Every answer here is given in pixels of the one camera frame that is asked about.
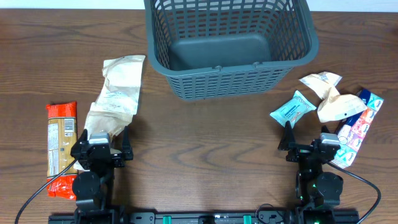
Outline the beige paper pouch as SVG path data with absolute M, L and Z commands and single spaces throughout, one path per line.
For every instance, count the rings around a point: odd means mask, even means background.
M 108 133 L 112 148 L 122 152 L 122 149 L 114 148 L 113 139 L 131 124 L 136 113 L 136 103 L 92 102 L 84 127 L 88 131 L 88 140 L 94 133 Z
M 331 72 L 309 74 L 300 79 L 322 100 L 317 109 L 321 123 L 339 121 L 367 109 L 362 99 L 353 94 L 341 95 L 336 85 L 342 77 Z
M 145 55 L 128 55 L 103 62 L 104 84 L 93 103 L 98 111 L 134 116 L 137 113 Z

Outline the colourful Kleenex tissue multipack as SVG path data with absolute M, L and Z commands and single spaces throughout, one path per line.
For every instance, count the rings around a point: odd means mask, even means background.
M 367 109 L 344 119 L 339 130 L 336 131 L 340 141 L 340 149 L 331 163 L 342 169 L 349 167 L 354 162 L 371 123 L 384 102 L 383 98 L 367 89 L 362 89 L 357 95 L 362 99 Z

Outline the teal wet wipes packet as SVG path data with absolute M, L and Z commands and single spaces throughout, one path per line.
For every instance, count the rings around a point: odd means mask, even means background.
M 317 107 L 309 102 L 298 90 L 295 91 L 291 100 L 286 102 L 277 110 L 270 113 L 281 126 L 285 127 L 290 122 L 293 128 L 296 122 L 306 113 L 314 111 Z

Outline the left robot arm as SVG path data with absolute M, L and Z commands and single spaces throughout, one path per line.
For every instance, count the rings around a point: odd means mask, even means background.
M 71 156 L 85 170 L 72 185 L 77 206 L 75 223 L 129 223 L 124 207 L 111 204 L 114 170 L 123 168 L 134 157 L 128 127 L 124 128 L 120 149 L 112 148 L 108 133 L 89 136 L 84 130 L 72 146 Z

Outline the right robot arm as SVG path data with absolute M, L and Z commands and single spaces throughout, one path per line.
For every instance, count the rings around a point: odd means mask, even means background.
M 292 222 L 335 222 L 332 210 L 340 204 L 343 179 L 323 171 L 323 165 L 332 161 L 339 149 L 338 136 L 330 133 L 326 126 L 322 127 L 318 139 L 306 145 L 295 141 L 290 121 L 285 123 L 278 150 L 287 151 L 286 161 L 298 164 L 295 190 L 301 201 L 290 218 Z

